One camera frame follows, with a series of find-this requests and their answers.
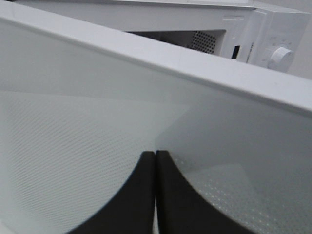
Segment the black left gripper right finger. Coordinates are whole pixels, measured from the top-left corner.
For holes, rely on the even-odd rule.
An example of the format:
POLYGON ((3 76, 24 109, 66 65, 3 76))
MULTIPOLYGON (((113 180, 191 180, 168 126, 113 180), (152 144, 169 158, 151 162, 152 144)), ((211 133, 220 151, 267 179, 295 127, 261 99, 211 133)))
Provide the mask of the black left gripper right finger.
POLYGON ((206 201, 168 151, 156 152, 156 209, 161 234, 251 234, 206 201))

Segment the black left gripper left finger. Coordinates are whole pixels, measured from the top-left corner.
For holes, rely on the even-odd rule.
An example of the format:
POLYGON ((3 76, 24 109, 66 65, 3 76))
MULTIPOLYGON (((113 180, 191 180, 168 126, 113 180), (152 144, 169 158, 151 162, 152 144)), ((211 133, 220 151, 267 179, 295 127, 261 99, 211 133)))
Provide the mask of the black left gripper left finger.
POLYGON ((129 178, 99 211, 70 234, 151 234, 155 211, 156 155, 141 153, 129 178))

